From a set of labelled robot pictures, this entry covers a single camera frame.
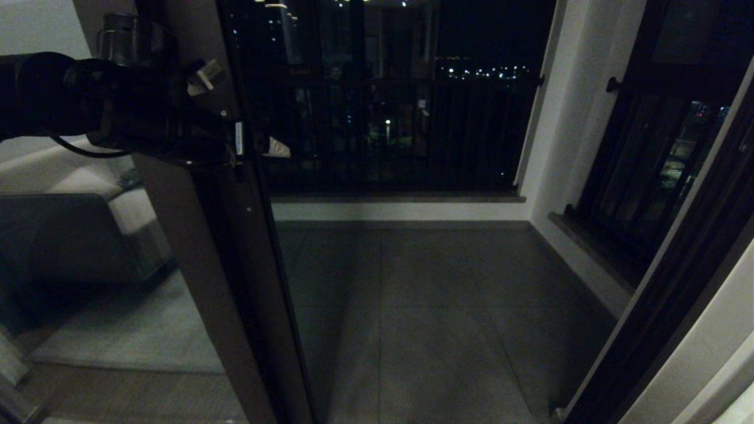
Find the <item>dark brown window frame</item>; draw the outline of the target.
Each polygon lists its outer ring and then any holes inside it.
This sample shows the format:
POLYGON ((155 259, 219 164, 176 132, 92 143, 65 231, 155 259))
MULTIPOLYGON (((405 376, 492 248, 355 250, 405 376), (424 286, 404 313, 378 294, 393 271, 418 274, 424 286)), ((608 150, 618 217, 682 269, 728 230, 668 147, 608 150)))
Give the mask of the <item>dark brown window frame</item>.
POLYGON ((648 0, 617 80, 730 101, 754 57, 754 0, 648 0))

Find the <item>grey rug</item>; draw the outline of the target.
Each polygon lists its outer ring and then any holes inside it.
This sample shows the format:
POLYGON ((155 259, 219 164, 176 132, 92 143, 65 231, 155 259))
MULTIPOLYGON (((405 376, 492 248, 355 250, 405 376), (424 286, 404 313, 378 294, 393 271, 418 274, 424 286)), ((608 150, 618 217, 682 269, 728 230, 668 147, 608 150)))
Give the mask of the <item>grey rug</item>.
POLYGON ((124 370, 223 374, 183 274, 105 296, 33 350, 35 362, 124 370))

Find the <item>brown framed sliding glass door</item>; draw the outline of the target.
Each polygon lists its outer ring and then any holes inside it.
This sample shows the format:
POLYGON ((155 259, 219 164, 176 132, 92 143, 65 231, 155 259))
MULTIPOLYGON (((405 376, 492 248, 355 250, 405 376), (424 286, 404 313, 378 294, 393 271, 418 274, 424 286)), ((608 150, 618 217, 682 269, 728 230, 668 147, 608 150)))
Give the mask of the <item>brown framed sliding glass door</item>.
MULTIPOLYGON (((178 39, 178 59, 216 58, 229 71, 229 81, 200 104, 213 112, 227 110, 252 132, 262 128, 247 112, 239 92, 245 75, 242 54, 232 45, 232 8, 237 0, 134 0, 141 16, 164 24, 178 39)), ((286 281, 285 264, 262 172, 262 157, 253 155, 252 177, 257 209, 246 212, 234 196, 230 169, 193 171, 210 174, 202 198, 211 209, 207 218, 223 218, 215 224, 221 249, 229 253, 229 265, 236 279, 233 293, 238 309, 250 319, 249 335, 267 396, 277 424, 316 424, 312 391, 286 281)))

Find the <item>wide black balcony railing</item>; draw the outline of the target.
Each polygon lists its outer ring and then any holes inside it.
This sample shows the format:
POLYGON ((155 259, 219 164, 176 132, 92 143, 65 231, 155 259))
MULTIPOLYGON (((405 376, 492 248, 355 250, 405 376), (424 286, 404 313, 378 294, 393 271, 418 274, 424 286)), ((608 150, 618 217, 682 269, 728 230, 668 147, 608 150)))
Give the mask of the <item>wide black balcony railing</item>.
POLYGON ((256 123, 290 150, 262 160, 275 193, 509 193, 542 83, 490 73, 246 74, 239 92, 256 123))

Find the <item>recessed door handle plate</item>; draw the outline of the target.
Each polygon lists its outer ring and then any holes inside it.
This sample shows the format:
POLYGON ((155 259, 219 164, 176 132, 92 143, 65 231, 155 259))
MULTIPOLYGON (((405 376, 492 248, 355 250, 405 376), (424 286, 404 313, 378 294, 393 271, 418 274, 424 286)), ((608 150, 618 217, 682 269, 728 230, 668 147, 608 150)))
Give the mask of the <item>recessed door handle plate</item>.
POLYGON ((252 213, 257 207, 252 177, 253 151, 249 150, 247 128, 242 120, 231 117, 227 110, 221 111, 221 117, 224 129, 226 129, 231 156, 228 178, 239 204, 243 204, 246 212, 252 213))

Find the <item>light grey sofa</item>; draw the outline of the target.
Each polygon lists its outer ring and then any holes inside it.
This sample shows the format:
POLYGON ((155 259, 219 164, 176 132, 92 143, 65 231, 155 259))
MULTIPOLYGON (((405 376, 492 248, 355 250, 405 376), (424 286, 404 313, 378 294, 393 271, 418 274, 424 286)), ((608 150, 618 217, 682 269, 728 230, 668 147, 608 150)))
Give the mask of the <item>light grey sofa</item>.
POLYGON ((130 284, 172 257, 131 158, 42 138, 0 144, 0 272, 11 281, 130 284))

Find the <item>brown framed fixed glass panel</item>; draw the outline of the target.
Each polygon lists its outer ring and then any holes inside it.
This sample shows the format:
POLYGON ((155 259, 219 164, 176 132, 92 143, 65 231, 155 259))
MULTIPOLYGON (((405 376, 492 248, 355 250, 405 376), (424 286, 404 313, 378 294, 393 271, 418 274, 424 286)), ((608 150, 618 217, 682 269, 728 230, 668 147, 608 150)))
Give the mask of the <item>brown framed fixed glass panel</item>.
MULTIPOLYGON (((90 47, 73 0, 0 0, 0 54, 55 51, 86 56, 90 47)), ((224 219, 207 218, 202 198, 210 174, 195 174, 183 165, 148 155, 133 156, 135 168, 177 258, 208 337, 249 424, 277 424, 266 384, 233 293, 236 277, 230 255, 221 249, 214 228, 224 219)))

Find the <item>short grey stone sill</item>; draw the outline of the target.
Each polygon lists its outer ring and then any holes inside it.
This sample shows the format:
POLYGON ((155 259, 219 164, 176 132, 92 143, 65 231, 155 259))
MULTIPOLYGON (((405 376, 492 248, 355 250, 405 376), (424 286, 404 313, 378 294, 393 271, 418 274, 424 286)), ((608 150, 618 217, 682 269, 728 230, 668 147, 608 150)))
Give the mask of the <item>short grey stone sill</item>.
POLYGON ((548 219, 584 250, 586 255, 592 258, 612 279, 615 279, 625 292, 630 295, 635 293, 641 279, 641 272, 635 263, 622 257, 616 247, 599 238, 595 231, 576 219, 555 212, 549 213, 548 219))

